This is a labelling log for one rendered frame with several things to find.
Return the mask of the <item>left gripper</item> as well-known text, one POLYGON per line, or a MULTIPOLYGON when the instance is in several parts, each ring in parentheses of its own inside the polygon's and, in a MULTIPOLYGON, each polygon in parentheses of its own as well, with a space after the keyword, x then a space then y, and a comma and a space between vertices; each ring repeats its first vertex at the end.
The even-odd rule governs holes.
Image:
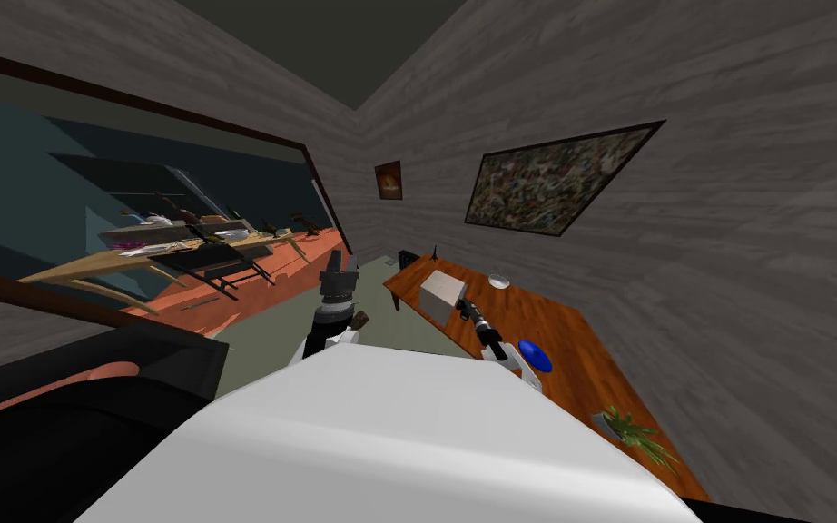
POLYGON ((357 259, 348 259, 348 271, 342 271, 342 251, 333 250, 328 270, 320 272, 320 294, 352 294, 359 277, 357 259))

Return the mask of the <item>white box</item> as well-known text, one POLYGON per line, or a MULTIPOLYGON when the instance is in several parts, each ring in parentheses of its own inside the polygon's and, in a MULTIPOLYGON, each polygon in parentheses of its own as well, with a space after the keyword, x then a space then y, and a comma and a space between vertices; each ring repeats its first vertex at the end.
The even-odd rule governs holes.
POLYGON ((463 299, 467 285, 442 271, 433 271, 419 289, 419 307, 441 329, 448 325, 451 312, 463 299))

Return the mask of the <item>blue plate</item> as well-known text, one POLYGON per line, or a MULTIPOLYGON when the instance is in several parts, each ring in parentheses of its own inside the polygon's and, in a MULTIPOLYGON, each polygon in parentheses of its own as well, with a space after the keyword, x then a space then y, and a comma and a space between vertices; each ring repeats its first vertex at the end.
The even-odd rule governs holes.
POLYGON ((544 373, 549 373, 553 370, 553 365, 547 354, 534 342, 530 340, 520 340, 517 348, 521 356, 532 369, 544 373))

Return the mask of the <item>small orange framed picture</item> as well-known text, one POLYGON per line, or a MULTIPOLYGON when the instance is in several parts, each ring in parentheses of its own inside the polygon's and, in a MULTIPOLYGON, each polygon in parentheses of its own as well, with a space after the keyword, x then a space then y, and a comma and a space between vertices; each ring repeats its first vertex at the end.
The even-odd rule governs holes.
POLYGON ((374 172, 381 200, 403 199, 400 161, 377 165, 374 172))

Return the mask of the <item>brown wooden desk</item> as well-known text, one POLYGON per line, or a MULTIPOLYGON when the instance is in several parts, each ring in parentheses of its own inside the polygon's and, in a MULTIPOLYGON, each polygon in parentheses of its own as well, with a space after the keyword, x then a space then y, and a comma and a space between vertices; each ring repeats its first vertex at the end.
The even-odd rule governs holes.
POLYGON ((671 458, 661 465, 636 447, 611 437, 606 442, 642 464, 677 495, 701 501, 710 498, 578 311, 515 285, 498 290, 488 283, 486 274, 444 259, 433 261, 429 255, 396 272, 384 285, 395 302, 417 311, 420 285, 434 271, 463 281, 467 296, 505 341, 529 340, 547 354, 553 369, 537 375, 547 399, 591 431, 598 431, 592 416, 609 407, 631 415, 637 425, 653 431, 650 440, 664 447, 671 458))

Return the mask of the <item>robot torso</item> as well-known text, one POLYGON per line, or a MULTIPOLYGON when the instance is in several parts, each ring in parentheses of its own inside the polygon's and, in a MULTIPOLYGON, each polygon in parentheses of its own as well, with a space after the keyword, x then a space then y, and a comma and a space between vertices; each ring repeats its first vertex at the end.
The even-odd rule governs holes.
POLYGON ((75 523, 701 523, 493 362, 341 343, 219 397, 75 523))

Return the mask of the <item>large abstract framed painting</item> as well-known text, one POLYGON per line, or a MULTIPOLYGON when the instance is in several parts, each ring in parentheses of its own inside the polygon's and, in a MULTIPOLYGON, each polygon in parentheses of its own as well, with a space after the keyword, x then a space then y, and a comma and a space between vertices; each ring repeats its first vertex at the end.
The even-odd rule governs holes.
POLYGON ((485 153, 464 223, 560 237, 664 123, 485 153))

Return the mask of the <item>green potted plant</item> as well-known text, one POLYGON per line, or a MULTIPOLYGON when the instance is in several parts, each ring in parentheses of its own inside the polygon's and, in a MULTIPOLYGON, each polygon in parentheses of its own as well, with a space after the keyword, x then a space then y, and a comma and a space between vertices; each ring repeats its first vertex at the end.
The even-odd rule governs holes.
POLYGON ((641 450, 652 462, 676 474, 674 464, 679 463, 663 445, 652 440, 657 432, 637 424, 630 413, 621 413, 615 406, 608 406, 591 415, 600 431, 629 448, 641 450))

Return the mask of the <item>light wooden dining table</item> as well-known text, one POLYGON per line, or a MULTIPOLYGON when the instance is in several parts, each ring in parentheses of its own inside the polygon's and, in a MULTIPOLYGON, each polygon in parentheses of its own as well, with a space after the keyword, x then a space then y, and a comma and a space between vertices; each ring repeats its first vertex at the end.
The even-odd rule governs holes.
POLYGON ((289 245, 297 254, 297 258, 299 260, 302 260, 305 264, 310 265, 311 259, 299 246, 299 242, 297 241, 300 237, 301 235, 299 233, 288 229, 284 233, 277 235, 255 232, 249 234, 246 238, 229 242, 224 239, 219 239, 217 242, 214 242, 212 240, 200 240, 198 238, 193 238, 191 240, 182 240, 171 244, 162 244, 160 246, 147 245, 129 251, 103 251, 87 255, 79 260, 58 265, 52 269, 47 269, 36 274, 25 276, 18 281, 26 284, 45 283, 88 291, 90 293, 121 301, 137 310, 143 311, 145 314, 157 316, 160 312, 148 303, 139 301, 121 291, 114 291, 102 284, 94 283, 92 282, 92 278, 102 277, 123 271, 144 269, 158 274, 166 280, 170 280, 170 282, 183 287, 185 284, 169 273, 169 271, 174 268, 160 263, 156 260, 156 258, 158 256, 168 256, 170 254, 181 255, 183 253, 191 254, 194 252, 199 252, 201 254, 205 254, 207 252, 219 254, 222 252, 222 249, 219 248, 220 245, 227 245, 231 252, 236 252, 235 259, 229 258, 222 261, 222 264, 225 266, 233 265, 240 260, 248 260, 250 258, 248 253, 251 251, 257 252, 262 250, 263 247, 279 244, 289 245))

